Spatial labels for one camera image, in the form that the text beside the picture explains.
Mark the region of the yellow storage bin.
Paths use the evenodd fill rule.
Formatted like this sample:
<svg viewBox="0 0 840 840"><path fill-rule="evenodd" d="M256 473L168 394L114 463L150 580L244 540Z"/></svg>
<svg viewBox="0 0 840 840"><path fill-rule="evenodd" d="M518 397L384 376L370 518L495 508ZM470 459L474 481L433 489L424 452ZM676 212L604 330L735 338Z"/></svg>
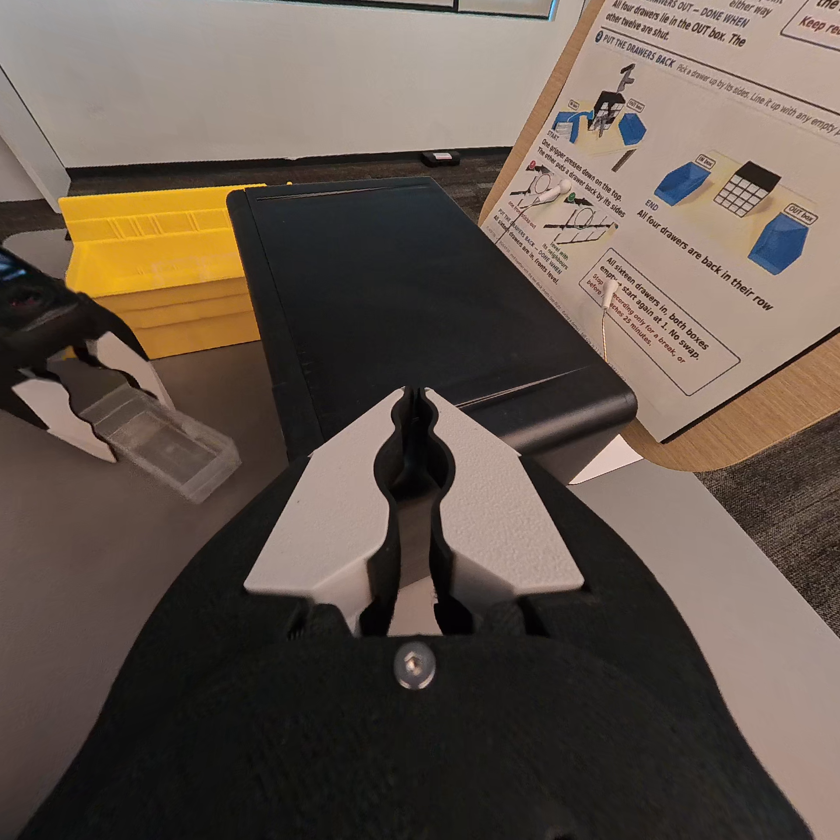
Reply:
<svg viewBox="0 0 840 840"><path fill-rule="evenodd" d="M259 341L227 197L263 186L60 198L66 284L118 314L153 360Z"/></svg>

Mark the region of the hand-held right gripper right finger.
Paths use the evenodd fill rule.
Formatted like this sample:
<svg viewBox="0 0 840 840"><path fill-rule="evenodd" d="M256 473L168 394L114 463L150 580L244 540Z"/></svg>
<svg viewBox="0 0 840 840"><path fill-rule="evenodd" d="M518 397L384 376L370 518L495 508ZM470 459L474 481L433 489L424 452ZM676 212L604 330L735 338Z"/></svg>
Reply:
<svg viewBox="0 0 840 840"><path fill-rule="evenodd" d="M440 627L476 627L523 596L577 592L584 576L511 446L436 391L416 395L426 424L429 570Z"/></svg>

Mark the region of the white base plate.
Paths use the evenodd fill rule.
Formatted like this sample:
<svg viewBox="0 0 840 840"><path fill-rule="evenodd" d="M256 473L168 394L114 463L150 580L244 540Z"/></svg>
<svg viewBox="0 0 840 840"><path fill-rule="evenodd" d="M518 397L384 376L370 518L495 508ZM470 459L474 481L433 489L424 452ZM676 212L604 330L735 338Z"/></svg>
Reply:
<svg viewBox="0 0 840 840"><path fill-rule="evenodd" d="M640 460L643 460L643 457L619 434L570 479L568 484L570 486L578 485Z"/></svg>

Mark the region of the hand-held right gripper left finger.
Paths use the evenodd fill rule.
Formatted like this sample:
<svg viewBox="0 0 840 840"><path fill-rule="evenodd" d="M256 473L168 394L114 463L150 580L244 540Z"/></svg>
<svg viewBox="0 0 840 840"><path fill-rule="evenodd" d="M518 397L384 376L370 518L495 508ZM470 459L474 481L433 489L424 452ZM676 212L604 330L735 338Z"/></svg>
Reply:
<svg viewBox="0 0 840 840"><path fill-rule="evenodd" d="M401 576L402 472L398 388L308 457L245 589L333 605L355 635L385 635Z"/></svg>

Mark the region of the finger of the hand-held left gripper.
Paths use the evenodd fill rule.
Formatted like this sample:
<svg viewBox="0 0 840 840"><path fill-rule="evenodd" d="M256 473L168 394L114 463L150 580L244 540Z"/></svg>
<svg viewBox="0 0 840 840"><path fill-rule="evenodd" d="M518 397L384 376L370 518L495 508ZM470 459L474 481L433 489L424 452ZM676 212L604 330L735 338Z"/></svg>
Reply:
<svg viewBox="0 0 840 840"><path fill-rule="evenodd" d="M96 339L87 339L85 346L100 366L122 373L131 379L133 387L153 395L162 405L175 409L170 394L131 330L104 332Z"/></svg>
<svg viewBox="0 0 840 840"><path fill-rule="evenodd" d="M12 373L12 415L95 458L114 464L111 447L70 405L70 394L52 374Z"/></svg>

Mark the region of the clear plastic drawer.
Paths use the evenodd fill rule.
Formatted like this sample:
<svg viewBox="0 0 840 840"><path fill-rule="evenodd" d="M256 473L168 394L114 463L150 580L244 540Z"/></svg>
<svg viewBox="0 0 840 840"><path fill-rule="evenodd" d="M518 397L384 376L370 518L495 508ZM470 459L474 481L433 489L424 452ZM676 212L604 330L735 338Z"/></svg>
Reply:
<svg viewBox="0 0 840 840"><path fill-rule="evenodd" d="M130 385L102 396L80 417L119 457L194 504L242 465L232 438Z"/></svg>

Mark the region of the printed instruction poster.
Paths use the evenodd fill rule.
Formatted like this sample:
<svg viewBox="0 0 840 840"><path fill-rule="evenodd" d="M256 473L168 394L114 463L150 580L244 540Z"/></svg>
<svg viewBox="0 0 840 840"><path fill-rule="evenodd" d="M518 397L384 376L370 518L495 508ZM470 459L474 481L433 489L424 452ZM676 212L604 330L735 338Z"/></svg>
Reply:
<svg viewBox="0 0 840 840"><path fill-rule="evenodd" d="M838 8L605 2L481 224L659 442L838 329Z"/></svg>

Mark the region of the black drawer cabinet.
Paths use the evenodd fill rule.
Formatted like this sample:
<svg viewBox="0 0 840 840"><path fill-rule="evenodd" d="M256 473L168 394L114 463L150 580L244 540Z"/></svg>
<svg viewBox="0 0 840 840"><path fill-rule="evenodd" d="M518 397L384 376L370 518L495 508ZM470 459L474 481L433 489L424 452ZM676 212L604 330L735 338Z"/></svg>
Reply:
<svg viewBox="0 0 840 840"><path fill-rule="evenodd" d="M287 459L434 389L564 484L637 399L429 177L232 191Z"/></svg>

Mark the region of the instruction poster on board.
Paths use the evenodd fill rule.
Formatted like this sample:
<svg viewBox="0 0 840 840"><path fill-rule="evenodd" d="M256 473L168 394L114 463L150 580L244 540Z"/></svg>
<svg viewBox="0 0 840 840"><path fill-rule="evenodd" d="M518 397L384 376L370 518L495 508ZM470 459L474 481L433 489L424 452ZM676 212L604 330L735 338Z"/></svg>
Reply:
<svg viewBox="0 0 840 840"><path fill-rule="evenodd" d="M538 137L538 118L549 116L550 98L560 94L604 5L584 2L581 20L481 208L481 223L490 218L494 200L501 200L502 187L512 182L514 165L525 162L529 141ZM667 469L706 471L736 465L838 412L838 353L835 329L667 441L655 440L636 416L620 433L608 434L605 446L620 434L644 459Z"/></svg>

